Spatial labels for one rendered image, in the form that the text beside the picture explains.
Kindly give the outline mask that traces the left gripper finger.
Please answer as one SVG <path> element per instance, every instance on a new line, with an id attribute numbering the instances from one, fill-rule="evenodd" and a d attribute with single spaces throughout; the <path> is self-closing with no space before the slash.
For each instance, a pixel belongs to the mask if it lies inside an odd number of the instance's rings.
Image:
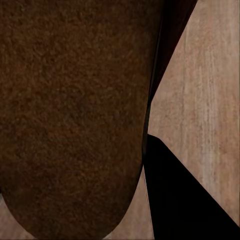
<path id="1" fill-rule="evenodd" d="M 240 240 L 240 227 L 170 149 L 150 134 L 144 171 L 154 240 Z"/>

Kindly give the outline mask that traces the sandal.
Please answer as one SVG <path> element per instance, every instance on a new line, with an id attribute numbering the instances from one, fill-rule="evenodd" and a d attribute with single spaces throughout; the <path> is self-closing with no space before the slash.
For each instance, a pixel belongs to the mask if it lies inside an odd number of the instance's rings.
<path id="1" fill-rule="evenodd" d="M 0 192 L 38 240 L 125 216 L 151 102 L 198 0 L 0 0 Z"/>

